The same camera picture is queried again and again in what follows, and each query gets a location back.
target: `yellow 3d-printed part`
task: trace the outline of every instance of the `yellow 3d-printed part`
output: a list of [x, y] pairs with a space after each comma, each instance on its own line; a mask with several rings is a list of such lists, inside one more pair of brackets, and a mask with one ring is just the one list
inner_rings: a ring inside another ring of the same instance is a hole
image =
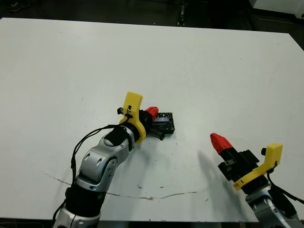
[[268, 170], [280, 164], [282, 151], [283, 151], [283, 145], [281, 144], [274, 143], [268, 145], [266, 148], [264, 163], [259, 167], [253, 169], [250, 173], [246, 174], [241, 179], [237, 180], [233, 184], [233, 187], [236, 190], [239, 190], [245, 184], [248, 184], [249, 182], [251, 182], [252, 180], [254, 180], [259, 176], [265, 175]]
[[125, 116], [126, 114], [132, 116], [132, 118], [130, 118], [128, 122], [133, 124], [139, 132], [139, 139], [137, 140], [136, 144], [140, 144], [146, 138], [146, 130], [139, 120], [139, 108], [142, 103], [142, 98], [143, 96], [140, 94], [136, 94], [133, 92], [127, 93], [123, 106], [124, 117], [119, 122], [121, 124], [122, 122], [127, 120], [127, 117]]

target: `circuit board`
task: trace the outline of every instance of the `circuit board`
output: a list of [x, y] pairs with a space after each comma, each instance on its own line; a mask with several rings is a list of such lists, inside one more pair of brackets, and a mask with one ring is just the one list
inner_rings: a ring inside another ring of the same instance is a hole
[[172, 113], [158, 113], [151, 128], [164, 134], [173, 134], [175, 128]]

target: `white tabletop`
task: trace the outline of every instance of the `white tabletop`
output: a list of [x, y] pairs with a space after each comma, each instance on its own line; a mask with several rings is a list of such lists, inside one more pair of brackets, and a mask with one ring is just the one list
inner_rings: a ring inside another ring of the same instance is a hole
[[[303, 85], [304, 52], [288, 34], [1, 19], [0, 217], [51, 219], [75, 144], [118, 123], [133, 91], [143, 109], [173, 112], [176, 130], [130, 153], [101, 220], [257, 221], [209, 135], [260, 160], [283, 144], [273, 181], [304, 198]], [[105, 133], [83, 144], [77, 168]]]

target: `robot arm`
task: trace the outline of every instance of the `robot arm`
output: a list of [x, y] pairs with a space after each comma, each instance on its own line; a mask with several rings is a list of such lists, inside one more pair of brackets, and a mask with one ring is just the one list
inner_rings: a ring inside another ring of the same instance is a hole
[[[104, 202], [114, 173], [123, 163], [135, 144], [145, 139], [146, 130], [156, 117], [158, 109], [139, 111], [142, 96], [128, 92], [123, 108], [125, 118], [119, 125], [104, 135], [99, 144], [84, 156], [75, 183], [66, 190], [66, 200], [54, 228], [97, 227]], [[155, 137], [164, 138], [160, 132]]]
[[228, 181], [234, 181], [236, 190], [242, 189], [246, 202], [254, 211], [256, 218], [264, 228], [303, 228], [302, 222], [292, 203], [285, 196], [302, 201], [274, 185], [269, 177], [280, 163], [283, 146], [272, 144], [262, 150], [265, 162], [258, 166], [259, 160], [250, 151], [237, 152], [226, 138], [211, 134], [214, 149], [224, 159], [218, 167]]

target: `black cable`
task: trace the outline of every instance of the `black cable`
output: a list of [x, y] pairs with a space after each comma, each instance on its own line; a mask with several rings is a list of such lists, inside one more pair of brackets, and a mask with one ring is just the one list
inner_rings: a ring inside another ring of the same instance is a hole
[[[87, 140], [89, 137], [91, 136], [94, 136], [96, 134], [98, 134], [99, 132], [101, 132], [102, 130], [104, 129], [111, 129], [111, 128], [115, 128], [115, 127], [118, 127], [118, 126], [121, 126], [122, 124], [126, 123], [129, 121], [130, 118], [133, 118], [133, 116], [129, 115], [129, 114], [126, 114], [125, 115], [127, 117], [127, 119], [120, 123], [120, 124], [110, 124], [110, 125], [107, 125], [105, 127], [102, 127], [102, 128], [98, 128], [98, 129], [95, 129], [93, 131], [91, 131], [90, 133], [88, 133], [85, 137], [83, 137], [75, 146], [74, 150], [73, 150], [73, 155], [72, 155], [72, 159], [71, 159], [71, 169], [72, 169], [72, 184], [71, 186], [73, 186], [75, 184], [75, 181], [76, 181], [76, 159], [75, 159], [75, 156], [78, 152], [78, 150], [80, 149], [81, 145], [84, 143], [85, 140]], [[66, 200], [63, 201], [63, 203], [57, 208], [57, 210], [54, 212], [54, 215], [53, 215], [53, 223], [55, 223], [56, 221], [56, 215], [57, 213], [60, 211], [60, 209], [62, 209], [62, 207], [64, 206], [64, 204], [66, 203]]]
[[64, 200], [63, 202], [62, 202], [62, 204], [60, 204], [60, 206], [57, 208], [57, 210], [54, 212], [54, 214], [53, 214], [53, 223], [55, 223], [55, 220], [56, 220], [56, 215], [57, 215], [57, 213], [60, 211], [60, 209], [63, 207], [63, 205], [66, 203], [66, 200]]
[[70, 228], [72, 228], [72, 225], [73, 225], [73, 222], [74, 222], [75, 217], [76, 217], [76, 215], [74, 215], [74, 218], [73, 218], [73, 220], [72, 220], [72, 222], [71, 222]]
[[270, 179], [270, 174], [274, 171], [274, 169], [271, 169], [267, 172], [267, 178], [269, 180], [269, 182], [271, 183], [271, 187], [280, 191], [281, 193], [283, 193], [284, 195], [288, 196], [289, 198], [291, 198], [292, 200], [294, 201], [299, 201], [300, 203], [304, 204], [304, 200], [303, 199], [300, 199], [300, 198], [297, 198], [296, 196], [290, 194], [288, 191], [285, 191], [284, 189], [276, 186], [272, 180]]

